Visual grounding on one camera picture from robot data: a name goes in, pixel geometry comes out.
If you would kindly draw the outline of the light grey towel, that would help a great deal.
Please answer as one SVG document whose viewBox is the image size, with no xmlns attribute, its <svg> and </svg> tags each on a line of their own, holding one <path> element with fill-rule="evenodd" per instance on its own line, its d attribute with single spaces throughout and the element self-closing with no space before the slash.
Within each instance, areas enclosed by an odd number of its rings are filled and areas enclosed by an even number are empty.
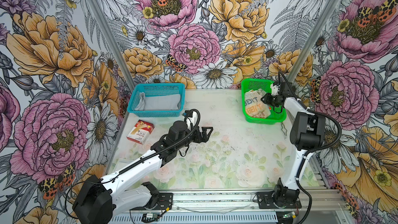
<svg viewBox="0 0 398 224">
<path fill-rule="evenodd" d="M 139 103 L 135 111 L 176 111 L 180 109 L 180 94 L 147 96 L 144 92 L 139 94 Z"/>
</svg>

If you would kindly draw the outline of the printed cream towel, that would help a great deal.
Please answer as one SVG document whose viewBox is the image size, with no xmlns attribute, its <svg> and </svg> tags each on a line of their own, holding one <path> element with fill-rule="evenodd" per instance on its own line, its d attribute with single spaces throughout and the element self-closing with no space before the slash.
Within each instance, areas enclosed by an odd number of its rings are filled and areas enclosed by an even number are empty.
<svg viewBox="0 0 398 224">
<path fill-rule="evenodd" d="M 263 89 L 250 90 L 244 94 L 245 112 L 249 117 L 266 119 L 271 115 L 270 107 L 261 101 Z"/>
</svg>

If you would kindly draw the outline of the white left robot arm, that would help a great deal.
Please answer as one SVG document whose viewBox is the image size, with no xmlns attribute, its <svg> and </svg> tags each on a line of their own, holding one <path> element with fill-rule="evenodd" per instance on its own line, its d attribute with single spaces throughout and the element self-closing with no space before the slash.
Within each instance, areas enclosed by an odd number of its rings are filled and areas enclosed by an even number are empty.
<svg viewBox="0 0 398 224">
<path fill-rule="evenodd" d="M 133 209 L 169 210 L 172 194 L 162 194 L 150 182 L 129 188 L 146 175 L 176 158 L 179 150 L 191 143 L 206 143 L 212 127 L 199 127 L 176 121 L 141 157 L 122 169 L 98 178 L 90 176 L 83 182 L 72 209 L 82 224 L 107 224 L 113 216 Z"/>
</svg>

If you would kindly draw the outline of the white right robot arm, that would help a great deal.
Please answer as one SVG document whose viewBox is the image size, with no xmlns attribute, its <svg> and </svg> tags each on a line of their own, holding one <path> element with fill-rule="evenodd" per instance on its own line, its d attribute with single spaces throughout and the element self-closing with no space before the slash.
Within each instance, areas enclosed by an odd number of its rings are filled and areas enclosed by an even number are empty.
<svg viewBox="0 0 398 224">
<path fill-rule="evenodd" d="M 282 107 L 294 118 L 290 131 L 290 143 L 294 146 L 292 165 L 278 180 L 272 195 L 273 203 L 280 208 L 296 206 L 300 194 L 298 183 L 313 149 L 322 145 L 325 130 L 325 117 L 311 113 L 290 87 L 286 82 L 271 83 L 261 99 L 268 106 Z"/>
</svg>

